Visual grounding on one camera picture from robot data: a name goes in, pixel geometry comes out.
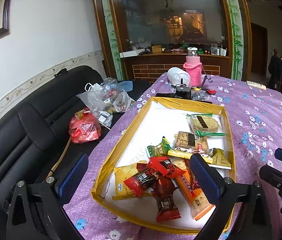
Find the person standing in background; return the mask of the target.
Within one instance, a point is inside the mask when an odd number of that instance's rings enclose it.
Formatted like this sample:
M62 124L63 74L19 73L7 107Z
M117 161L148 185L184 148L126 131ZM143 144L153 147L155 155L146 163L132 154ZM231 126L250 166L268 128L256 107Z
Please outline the person standing in background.
M276 89L279 84L281 73L282 73L282 62L281 58L278 57L277 49L273 50L273 55L270 58L270 63L268 66L268 71L270 73L270 80L268 83L268 88Z

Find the round cracker green packet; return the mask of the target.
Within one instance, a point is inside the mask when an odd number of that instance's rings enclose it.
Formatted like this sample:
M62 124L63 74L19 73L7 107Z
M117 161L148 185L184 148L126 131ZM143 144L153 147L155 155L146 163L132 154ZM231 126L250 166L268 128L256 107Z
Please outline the round cracker green packet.
M193 132L217 132L219 123L213 118L213 114L187 114L189 126Z

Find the purple floral tablecloth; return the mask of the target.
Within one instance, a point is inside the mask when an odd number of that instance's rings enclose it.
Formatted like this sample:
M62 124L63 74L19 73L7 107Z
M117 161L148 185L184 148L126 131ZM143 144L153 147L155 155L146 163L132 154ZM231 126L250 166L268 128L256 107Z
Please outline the purple floral tablecloth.
M216 91L210 101L223 106L228 114L235 148L236 178L239 183L258 179L261 166L267 164L282 171L282 162L274 152L282 148L282 94L259 90L242 81L215 76L208 85ZM147 100L172 87L167 76L160 76L113 126L89 156L88 170L72 200L65 206L70 220L85 239L187 239L187 235L168 234L144 228L112 214L91 197L99 169L129 124Z

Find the pink sleeved water bottle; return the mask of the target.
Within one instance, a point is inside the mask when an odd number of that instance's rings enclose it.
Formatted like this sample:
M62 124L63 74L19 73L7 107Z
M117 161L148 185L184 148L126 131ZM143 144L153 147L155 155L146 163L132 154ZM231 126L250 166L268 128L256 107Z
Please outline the pink sleeved water bottle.
M183 68L190 76L192 87L199 87L202 83L202 63L197 53L196 47L188 47L185 63Z

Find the green snack packet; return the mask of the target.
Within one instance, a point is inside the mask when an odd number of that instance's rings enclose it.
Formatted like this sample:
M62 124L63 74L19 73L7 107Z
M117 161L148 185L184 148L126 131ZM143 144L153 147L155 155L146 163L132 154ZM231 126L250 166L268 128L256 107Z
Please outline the green snack packet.
M156 145L149 145L146 148L146 153L149 158L151 157L161 157L163 155L167 155L169 150L172 150L172 147L166 137L162 137L161 142Z

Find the red plastic bag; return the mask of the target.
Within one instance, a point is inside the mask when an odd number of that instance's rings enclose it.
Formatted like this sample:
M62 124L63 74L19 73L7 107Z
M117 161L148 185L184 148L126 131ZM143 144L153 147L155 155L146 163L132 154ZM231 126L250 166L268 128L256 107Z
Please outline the red plastic bag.
M99 121L89 108L76 112L69 123L70 139L74 144L98 140L102 135Z

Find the clear plastic bag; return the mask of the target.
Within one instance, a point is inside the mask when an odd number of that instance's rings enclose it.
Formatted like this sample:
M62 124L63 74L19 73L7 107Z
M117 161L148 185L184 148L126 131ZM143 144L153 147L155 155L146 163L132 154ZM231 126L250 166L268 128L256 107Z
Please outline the clear plastic bag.
M89 108L102 126L110 128L113 114L125 113L135 103L127 94L132 89L132 81L118 82L109 77L100 84L87 83L85 91L77 97Z

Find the orange cracker packet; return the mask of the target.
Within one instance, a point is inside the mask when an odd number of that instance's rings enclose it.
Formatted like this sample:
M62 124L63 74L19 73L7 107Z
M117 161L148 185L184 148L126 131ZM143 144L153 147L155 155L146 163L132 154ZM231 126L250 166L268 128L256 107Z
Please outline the orange cracker packet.
M189 204L191 217L198 221L205 216L214 205L209 203L203 190L198 185L198 181L189 167L189 160L174 158L172 163L184 172L177 176L175 181Z

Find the red black candy wrapper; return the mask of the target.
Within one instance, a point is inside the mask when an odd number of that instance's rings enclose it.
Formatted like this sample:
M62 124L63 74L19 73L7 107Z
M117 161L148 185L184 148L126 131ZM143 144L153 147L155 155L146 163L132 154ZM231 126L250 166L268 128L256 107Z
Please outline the red black candy wrapper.
M152 187L160 177L162 177L160 172L153 168L145 168L126 179L124 184L139 198L149 187Z

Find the red candy small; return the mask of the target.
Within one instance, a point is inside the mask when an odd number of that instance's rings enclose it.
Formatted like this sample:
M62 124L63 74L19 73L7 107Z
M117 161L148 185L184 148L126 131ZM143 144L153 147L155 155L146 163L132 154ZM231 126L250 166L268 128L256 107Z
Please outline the red candy small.
M174 179L185 173L184 170L180 169L174 165L168 157L151 157L147 164L148 168L153 168L154 170L160 172L163 176L167 178Z

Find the square cracker packet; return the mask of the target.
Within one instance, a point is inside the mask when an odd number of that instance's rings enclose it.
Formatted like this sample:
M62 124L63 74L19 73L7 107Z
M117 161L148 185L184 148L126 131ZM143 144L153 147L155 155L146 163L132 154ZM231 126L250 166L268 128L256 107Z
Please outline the square cracker packet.
M189 132L178 132L174 141L174 148L182 148L190 152L208 152L209 146L205 137Z

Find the red candy near bottle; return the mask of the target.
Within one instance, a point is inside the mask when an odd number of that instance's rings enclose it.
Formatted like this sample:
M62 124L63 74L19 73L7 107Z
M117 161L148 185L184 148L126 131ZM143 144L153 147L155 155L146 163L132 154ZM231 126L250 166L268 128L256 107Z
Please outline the red candy near bottle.
M212 90L212 89L207 89L206 92L207 92L209 95L215 95L215 94L216 94L216 91L215 91L215 90Z

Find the white remote control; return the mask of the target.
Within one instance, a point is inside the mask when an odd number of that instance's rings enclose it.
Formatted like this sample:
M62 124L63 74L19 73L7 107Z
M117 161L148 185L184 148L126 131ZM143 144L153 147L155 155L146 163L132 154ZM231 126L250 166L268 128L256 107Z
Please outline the white remote control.
M260 83L256 83L253 81L246 81L247 85L249 85L250 87L255 87L257 89L261 89L261 90L266 90L266 86Z

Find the white round container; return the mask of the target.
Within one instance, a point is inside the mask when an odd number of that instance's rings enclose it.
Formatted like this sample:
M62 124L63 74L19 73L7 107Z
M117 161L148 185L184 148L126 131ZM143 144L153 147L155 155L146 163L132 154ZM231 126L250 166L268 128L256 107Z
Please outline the white round container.
M172 67L167 71L167 79L173 85L190 87L190 75L178 67Z

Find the red black candy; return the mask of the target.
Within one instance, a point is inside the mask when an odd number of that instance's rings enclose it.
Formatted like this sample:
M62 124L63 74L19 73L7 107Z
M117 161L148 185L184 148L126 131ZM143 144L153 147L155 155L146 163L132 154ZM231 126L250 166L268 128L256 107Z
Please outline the red black candy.
M173 200L173 193L178 189L170 178L159 178L152 187L152 196L157 201L158 213L156 222L162 223L181 218L180 212Z

